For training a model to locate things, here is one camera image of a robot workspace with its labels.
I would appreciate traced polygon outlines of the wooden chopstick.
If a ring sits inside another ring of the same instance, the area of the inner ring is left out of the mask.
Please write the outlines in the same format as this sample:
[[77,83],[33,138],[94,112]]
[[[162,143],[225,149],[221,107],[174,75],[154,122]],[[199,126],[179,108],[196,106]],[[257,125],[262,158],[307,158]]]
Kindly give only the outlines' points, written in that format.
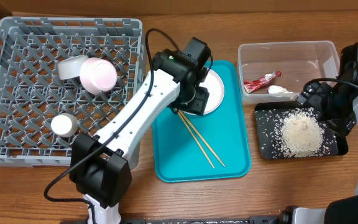
[[188,132],[191,134],[192,138],[194,139],[195,143],[198,145],[198,147],[200,148],[201,152],[203,153],[203,155],[205,156],[206,160],[209,162],[209,164],[211,165],[211,167],[213,169],[215,169],[215,166],[213,165],[213,163],[211,162],[211,159],[209,158],[209,156],[207,155],[207,153],[205,152],[205,150],[203,149],[202,145],[200,144],[200,142],[198,141],[197,137],[195,136],[194,132],[191,130],[188,122],[185,120],[185,116],[182,115],[181,111],[178,111],[178,115],[180,117],[180,119],[183,121],[183,124],[185,125],[185,127],[187,128]]
[[221,158],[216,154],[215,150],[209,145],[209,143],[207,142],[207,140],[205,140],[205,138],[201,135],[201,133],[195,128],[195,126],[193,125],[193,123],[185,116],[185,120],[188,122],[191,130],[194,132],[195,136],[197,137],[198,141],[201,142],[207,147],[207,149],[210,151],[210,153],[218,160],[218,162],[225,167],[226,165],[224,164],[224,162],[221,160]]

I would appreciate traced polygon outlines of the large white plate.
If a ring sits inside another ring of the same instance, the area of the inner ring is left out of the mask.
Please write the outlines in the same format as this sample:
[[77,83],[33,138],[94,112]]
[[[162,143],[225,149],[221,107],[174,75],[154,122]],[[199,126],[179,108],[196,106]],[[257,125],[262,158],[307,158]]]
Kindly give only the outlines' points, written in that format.
[[200,83],[200,87],[207,89],[209,93],[208,101],[204,114],[209,114],[216,110],[222,103],[224,98],[224,83],[220,76],[213,70],[210,70],[204,80]]

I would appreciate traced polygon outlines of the red snack wrapper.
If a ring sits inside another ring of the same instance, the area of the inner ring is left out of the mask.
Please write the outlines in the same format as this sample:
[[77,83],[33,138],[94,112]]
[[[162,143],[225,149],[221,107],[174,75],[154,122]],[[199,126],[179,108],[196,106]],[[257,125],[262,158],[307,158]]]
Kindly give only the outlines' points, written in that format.
[[257,91],[259,88],[269,84],[272,80],[282,75],[281,71],[274,71],[272,73],[268,73],[263,77],[254,80],[254,81],[244,81],[244,89],[246,93],[252,93]]

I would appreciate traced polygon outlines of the grey shallow bowl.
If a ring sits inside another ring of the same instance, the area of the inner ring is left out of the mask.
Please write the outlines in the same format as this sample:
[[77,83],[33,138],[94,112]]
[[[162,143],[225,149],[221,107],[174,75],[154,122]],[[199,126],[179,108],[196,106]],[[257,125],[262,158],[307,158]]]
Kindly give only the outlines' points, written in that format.
[[67,80],[80,76],[81,66],[89,57],[86,55],[78,55],[69,57],[58,63],[58,77],[61,80]]

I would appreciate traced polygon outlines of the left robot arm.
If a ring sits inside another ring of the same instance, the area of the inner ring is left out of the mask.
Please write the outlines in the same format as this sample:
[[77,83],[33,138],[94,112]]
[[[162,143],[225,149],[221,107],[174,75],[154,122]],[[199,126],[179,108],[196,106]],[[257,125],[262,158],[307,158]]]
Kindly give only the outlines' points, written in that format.
[[93,137],[75,139],[69,178],[90,201],[89,223],[120,223],[117,206],[132,182],[137,146],[166,107],[204,114],[209,93],[200,84],[210,56],[208,45],[195,37],[183,51],[157,52],[144,83],[118,115]]

